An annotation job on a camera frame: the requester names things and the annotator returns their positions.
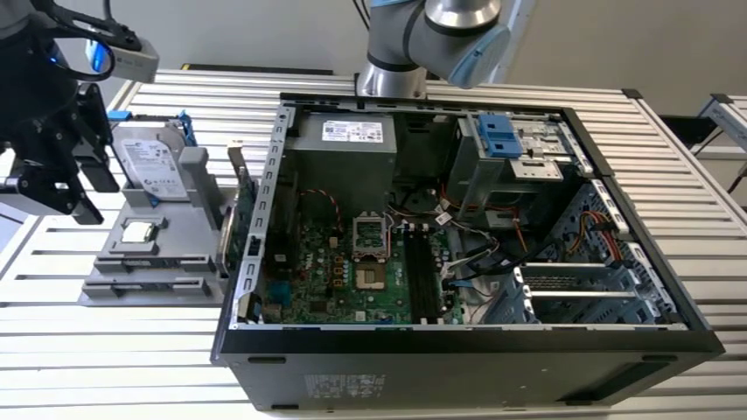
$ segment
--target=aluminum table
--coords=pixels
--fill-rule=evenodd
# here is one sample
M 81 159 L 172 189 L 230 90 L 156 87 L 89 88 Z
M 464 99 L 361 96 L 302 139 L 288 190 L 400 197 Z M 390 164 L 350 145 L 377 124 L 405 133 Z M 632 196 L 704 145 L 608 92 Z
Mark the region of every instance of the aluminum table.
M 348 76 L 161 71 L 152 85 L 128 83 L 110 108 L 165 115 L 186 109 L 209 171 L 234 185 L 224 146 L 242 142 L 257 175 L 277 94 L 352 91 Z M 485 85 L 461 91 L 432 81 L 428 92 L 434 100 L 576 110 L 726 354 L 609 409 L 361 411 L 314 418 L 747 418 L 747 215 L 646 103 L 620 90 Z M 92 192 L 90 198 L 101 226 L 30 217 L 0 254 L 0 417 L 264 418 L 230 372 L 209 364 L 220 308 L 75 306 L 124 202 L 120 194 Z

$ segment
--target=cable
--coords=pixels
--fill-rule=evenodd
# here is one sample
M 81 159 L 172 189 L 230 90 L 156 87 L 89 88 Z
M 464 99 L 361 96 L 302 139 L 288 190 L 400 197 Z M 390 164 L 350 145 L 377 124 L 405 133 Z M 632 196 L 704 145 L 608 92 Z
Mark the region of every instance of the cable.
M 465 230 L 466 232 L 472 232 L 473 234 L 481 235 L 489 243 L 497 242 L 496 239 L 490 236 L 490 234 L 488 234 L 485 231 L 474 229 L 473 227 L 465 227 L 454 219 L 450 219 L 449 223 L 452 223 L 458 229 Z
M 354 6 L 354 10 L 358 11 L 360 22 L 362 22 L 362 26 L 365 26 L 365 30 L 368 31 L 369 23 L 365 20 L 365 15 L 362 14 L 362 11 L 360 10 L 358 2 L 356 2 L 356 0 L 352 0 L 352 5 Z
M 724 133 L 724 129 L 718 128 L 718 131 L 714 133 L 714 135 L 708 138 L 705 140 L 705 142 L 702 143 L 702 146 L 700 146 L 700 149 L 697 149 L 693 153 L 692 156 L 697 156 L 697 154 L 702 151 L 702 149 L 705 147 L 708 147 L 708 144 L 710 144 L 713 142 L 713 140 Z
M 324 190 L 304 190 L 298 192 L 298 195 L 302 197 L 304 195 L 310 193 L 321 194 L 329 199 L 330 204 L 334 206 L 334 215 L 337 216 L 337 230 L 341 232 L 341 214 L 340 206 L 337 206 L 337 200 L 334 200 L 334 198 Z
M 421 217 L 421 216 L 432 216 L 432 215 L 437 216 L 437 214 L 438 214 L 436 212 L 421 212 L 421 213 L 409 212 L 409 213 L 404 213 L 404 212 L 400 212 L 398 210 L 396 210 L 394 207 L 390 205 L 390 203 L 386 204 L 386 208 L 393 214 L 396 214 L 401 217 Z
M 509 262 L 505 265 L 502 265 L 501 262 L 496 262 L 486 269 L 481 269 L 478 271 L 474 271 L 474 273 L 469 274 L 466 277 L 454 278 L 449 283 L 460 282 L 462 280 L 472 280 L 473 278 L 477 278 L 478 276 L 493 276 L 493 275 L 500 275 L 500 274 L 509 273 L 520 264 L 522 264 L 525 261 L 534 258 L 538 255 L 538 253 L 541 251 L 544 251 L 545 248 L 549 245 L 554 244 L 554 242 L 556 242 L 554 238 L 548 237 L 545 239 L 545 241 L 541 242 L 534 249 L 528 251 L 516 261 Z
M 496 299 L 497 295 L 490 297 L 488 300 L 485 300 L 481 304 L 477 305 L 477 307 L 474 308 L 474 310 L 472 311 L 470 315 L 469 315 L 469 324 L 472 323 L 472 319 L 474 318 L 474 314 L 477 313 L 477 311 L 481 309 L 481 307 L 484 305 L 486 305 L 489 302 L 492 302 Z
M 593 212 L 588 210 L 581 213 L 581 217 L 578 218 L 578 235 L 574 237 L 573 245 L 565 252 L 568 255 L 570 255 L 578 249 L 584 241 L 586 217 L 590 217 L 594 223 L 601 223 L 602 221 L 610 222 L 609 218 L 604 213 Z M 620 248 L 617 247 L 617 243 L 612 238 L 612 234 L 609 234 L 609 232 L 602 232 L 602 231 L 600 232 L 600 234 L 601 234 L 601 239 L 606 244 L 606 249 L 609 250 L 609 255 L 612 259 L 616 261 L 621 260 Z
M 360 0 L 360 8 L 362 9 L 362 13 L 365 13 L 365 19 L 370 22 L 370 14 L 368 7 L 365 7 L 365 0 Z
M 112 17 L 112 0 L 104 0 L 104 19 L 114 20 Z
M 738 183 L 742 182 L 742 177 L 736 177 L 736 179 L 733 180 L 732 184 L 728 185 L 728 189 L 725 190 L 726 193 L 733 193 L 733 190 L 736 189 L 736 187 L 738 186 Z
M 524 252 L 526 252 L 526 243 L 524 242 L 524 235 L 521 234 L 521 228 L 518 226 L 518 219 L 513 219 L 513 226 L 516 227 L 516 236 L 517 236 L 517 241 L 521 243 L 521 249 L 524 249 Z

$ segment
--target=wire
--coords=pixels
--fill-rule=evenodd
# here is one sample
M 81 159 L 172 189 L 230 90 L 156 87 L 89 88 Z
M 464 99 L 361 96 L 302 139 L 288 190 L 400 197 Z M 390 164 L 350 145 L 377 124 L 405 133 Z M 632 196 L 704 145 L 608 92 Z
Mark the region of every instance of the wire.
M 521 227 L 518 226 L 518 219 L 513 219 L 513 226 L 516 227 L 517 241 L 521 242 L 521 249 L 526 252 L 526 243 L 524 242 L 524 235 L 521 234 Z
M 404 213 L 404 212 L 400 212 L 398 210 L 396 210 L 394 207 L 390 205 L 390 203 L 386 205 L 386 208 L 393 214 L 396 214 L 401 217 L 421 217 L 421 216 L 432 216 L 432 215 L 437 216 L 438 215 L 437 212 L 421 212 L 421 213 L 409 212 L 409 213 Z
M 362 10 L 360 10 L 360 5 L 358 2 L 356 2 L 356 0 L 352 0 L 352 5 L 354 6 L 354 10 L 358 11 L 358 16 L 360 16 L 360 22 L 362 22 L 362 26 L 365 26 L 365 30 L 369 30 L 369 23 L 365 20 L 365 15 L 362 14 Z
M 477 305 L 477 307 L 474 308 L 474 310 L 472 311 L 472 313 L 469 315 L 469 324 L 472 323 L 472 319 L 474 318 L 474 314 L 477 313 L 477 311 L 481 309 L 481 307 L 484 305 L 486 305 L 489 302 L 492 302 L 496 299 L 496 297 L 497 297 L 497 295 L 494 295 L 488 300 L 485 300 L 481 304 Z
M 112 0 L 104 0 L 104 18 L 106 20 L 114 20 L 112 17 Z
M 578 247 L 581 246 L 581 243 L 584 241 L 584 237 L 585 237 L 585 218 L 586 217 L 590 217 L 593 219 L 594 223 L 600 223 L 602 221 L 606 221 L 606 222 L 610 221 L 604 213 L 593 212 L 593 211 L 588 211 L 588 210 L 581 213 L 581 217 L 578 218 L 578 235 L 574 237 L 573 245 L 565 251 L 565 253 L 568 255 L 570 255 L 578 249 Z M 606 249 L 609 250 L 609 255 L 610 255 L 612 259 L 617 260 L 617 261 L 621 260 L 620 248 L 617 247 L 617 243 L 614 242 L 609 232 L 601 232 L 601 239 L 604 240 L 604 242 L 606 244 Z
M 360 0 L 360 8 L 362 9 L 362 13 L 365 13 L 365 19 L 370 22 L 370 14 L 368 7 L 365 7 L 365 0 Z
M 470 291 L 474 291 L 480 296 L 484 296 L 485 298 L 492 298 L 492 295 L 489 293 L 485 293 L 484 291 L 478 290 L 474 287 L 474 285 L 469 282 L 462 282 L 461 284 L 449 283 L 449 285 L 453 287 L 458 287 L 460 289 L 468 289 Z
M 710 143 L 713 142 L 713 140 L 714 140 L 717 137 L 721 136 L 722 133 L 724 133 L 724 129 L 718 128 L 718 131 L 714 133 L 714 135 L 713 135 L 710 138 L 708 138 L 708 139 L 705 140 L 705 142 L 702 143 L 702 146 L 700 146 L 700 149 L 697 149 L 697 150 L 692 153 L 692 156 L 697 156 L 697 154 L 702 151 L 702 149 L 704 149 L 705 147 L 708 147 L 708 144 L 710 144 Z
M 606 223 L 612 223 L 612 220 L 609 219 L 606 214 L 604 214 L 601 212 L 592 212 L 592 213 L 596 214 L 596 216 L 600 217 Z M 617 261 L 621 260 L 620 247 L 617 246 L 617 242 L 614 241 L 614 238 L 612 237 L 612 233 L 609 233 L 609 231 L 602 232 L 601 237 L 606 241 L 606 246 L 609 247 L 612 258 Z
M 473 274 L 469 274 L 466 277 L 462 278 L 454 278 L 452 280 L 452 282 L 460 282 L 462 280 L 472 280 L 473 278 L 477 278 L 480 276 L 492 276 L 492 275 L 500 275 L 500 274 L 506 274 L 509 273 L 520 264 L 522 264 L 525 261 L 530 260 L 532 258 L 534 258 L 538 253 L 541 251 L 545 250 L 545 248 L 554 244 L 556 240 L 554 238 L 548 237 L 545 239 L 544 242 L 541 242 L 538 244 L 538 246 L 532 249 L 530 251 L 528 251 L 518 259 L 516 259 L 513 262 L 509 262 L 508 264 L 502 265 L 502 262 L 496 262 L 494 264 L 492 264 L 486 269 L 480 269 L 480 270 L 474 270 Z
M 742 177 L 736 177 L 736 179 L 733 180 L 732 184 L 728 185 L 728 189 L 725 190 L 726 193 L 733 193 L 733 190 L 736 189 L 736 187 L 738 186 L 738 183 L 742 182 Z
M 450 219 L 449 223 L 452 223 L 458 229 L 465 230 L 466 232 L 472 232 L 473 234 L 481 235 L 485 238 L 485 240 L 488 240 L 489 243 L 496 242 L 496 239 L 485 231 L 474 229 L 473 227 L 464 226 L 454 219 Z
M 450 207 L 454 207 L 456 210 L 460 210 L 462 208 L 461 203 L 454 202 L 452 199 L 449 199 L 445 195 L 445 186 L 444 184 L 441 184 L 441 198 L 445 200 L 445 202 L 448 203 L 448 205 Z M 469 206 L 466 206 L 466 208 L 477 208 L 478 206 L 476 204 L 472 204 Z M 514 215 L 518 217 L 518 209 L 516 207 L 508 206 L 508 207 L 501 207 L 501 206 L 485 206 L 485 208 L 488 210 L 497 210 L 500 212 L 513 212 Z
M 321 194 L 324 197 L 329 199 L 330 204 L 334 206 L 334 215 L 337 217 L 337 230 L 341 232 L 341 214 L 340 214 L 340 206 L 337 206 L 337 200 L 324 191 L 324 190 L 304 190 L 300 191 L 301 197 L 306 194 L 316 193 Z

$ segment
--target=sticker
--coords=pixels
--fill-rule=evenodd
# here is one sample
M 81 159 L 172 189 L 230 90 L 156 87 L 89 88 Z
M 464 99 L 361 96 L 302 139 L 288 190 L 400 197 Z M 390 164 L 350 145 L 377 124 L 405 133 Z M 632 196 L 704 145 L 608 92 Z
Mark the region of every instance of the sticker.
M 310 398 L 378 398 L 386 376 L 384 374 L 306 374 L 304 379 Z
M 324 142 L 384 143 L 380 122 L 326 121 L 321 129 Z
M 126 160 L 142 189 L 158 199 L 186 198 L 186 190 L 172 153 L 157 140 L 121 141 Z
M 453 217 L 452 217 L 448 213 L 441 213 L 441 214 L 438 214 L 437 217 L 434 218 L 434 221 L 437 222 L 438 225 L 442 226 L 445 223 L 449 222 L 449 220 L 450 220 L 452 218 L 453 218 Z

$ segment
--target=motherboard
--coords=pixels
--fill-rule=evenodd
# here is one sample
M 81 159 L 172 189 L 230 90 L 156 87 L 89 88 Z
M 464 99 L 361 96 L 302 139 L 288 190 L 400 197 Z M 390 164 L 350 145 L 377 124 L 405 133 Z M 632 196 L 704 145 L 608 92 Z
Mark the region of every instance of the motherboard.
M 421 318 L 418 307 L 426 305 L 444 323 L 460 324 L 461 307 L 456 296 L 441 290 L 438 277 L 442 263 L 450 258 L 445 231 L 433 230 L 424 236 L 428 257 L 424 262 L 413 256 L 408 229 L 408 226 L 392 227 L 381 237 L 370 223 L 360 224 L 354 235 L 357 244 L 385 245 L 386 249 L 384 259 L 360 259 L 352 253 L 352 225 L 338 234 L 328 225 L 304 223 L 294 270 L 266 286 L 264 322 L 412 324 L 413 315 Z M 418 290 L 412 289 L 418 284 L 409 278 L 413 273 L 420 276 L 417 281 L 426 282 Z

